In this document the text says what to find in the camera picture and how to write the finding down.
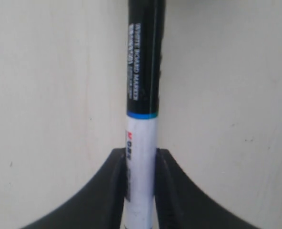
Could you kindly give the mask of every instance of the cream wall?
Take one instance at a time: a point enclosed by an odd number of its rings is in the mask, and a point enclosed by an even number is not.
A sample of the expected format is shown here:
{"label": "cream wall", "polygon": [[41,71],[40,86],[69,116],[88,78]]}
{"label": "cream wall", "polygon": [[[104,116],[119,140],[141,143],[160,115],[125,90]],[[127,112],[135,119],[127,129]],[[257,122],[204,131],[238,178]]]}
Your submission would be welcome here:
{"label": "cream wall", "polygon": [[[169,0],[159,146],[282,229],[282,0]],[[124,144],[126,0],[0,0],[0,229],[55,209]]]}

